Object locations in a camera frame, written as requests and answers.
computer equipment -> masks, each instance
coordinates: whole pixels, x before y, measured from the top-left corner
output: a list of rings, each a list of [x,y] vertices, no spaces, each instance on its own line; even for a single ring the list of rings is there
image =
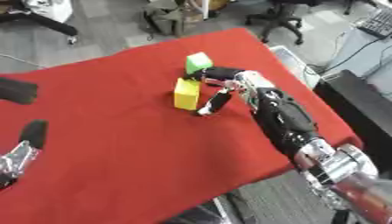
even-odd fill
[[[392,34],[392,10],[389,8],[378,10],[357,27],[379,39],[385,39]]]
[[[391,172],[392,103],[348,70],[324,78],[314,91],[362,140],[380,173]]]

chair base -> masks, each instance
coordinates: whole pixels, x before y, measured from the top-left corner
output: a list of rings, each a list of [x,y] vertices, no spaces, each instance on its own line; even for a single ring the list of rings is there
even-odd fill
[[[296,45],[302,45],[304,43],[303,35],[301,31],[299,31],[299,28],[302,26],[302,19],[300,17],[293,17],[290,13],[285,13],[282,4],[269,9],[265,14],[247,15],[245,24],[252,25],[253,20],[269,21],[261,33],[263,43],[269,42],[270,33],[277,27],[284,27],[293,32],[297,36],[297,40],[295,41]]]
[[[58,21],[55,21],[51,18],[41,16],[27,8],[25,8],[22,4],[14,5],[10,9],[8,9],[5,13],[0,14],[0,24],[12,22],[16,20],[31,20],[39,25],[47,27],[56,32],[61,32],[68,36],[68,44],[73,45],[76,43],[76,36],[78,35],[78,31],[71,25],[62,24]]]

green cube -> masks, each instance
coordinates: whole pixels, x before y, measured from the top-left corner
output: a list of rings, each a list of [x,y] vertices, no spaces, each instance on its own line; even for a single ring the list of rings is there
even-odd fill
[[[186,57],[186,73],[192,74],[200,69],[212,67],[213,62],[203,52]]]

yellow cube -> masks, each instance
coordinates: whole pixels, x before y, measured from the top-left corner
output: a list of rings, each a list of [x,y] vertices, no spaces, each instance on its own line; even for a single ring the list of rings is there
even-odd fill
[[[174,90],[174,107],[178,109],[195,110],[198,105],[200,82],[178,78]]]

cube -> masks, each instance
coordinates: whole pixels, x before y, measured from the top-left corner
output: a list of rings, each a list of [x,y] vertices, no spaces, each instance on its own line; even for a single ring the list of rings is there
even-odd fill
[[[198,105],[200,82],[178,78],[174,89],[174,107],[178,109],[195,110]]]
[[[186,57],[186,73],[192,74],[200,69],[212,67],[214,63],[203,52]]]

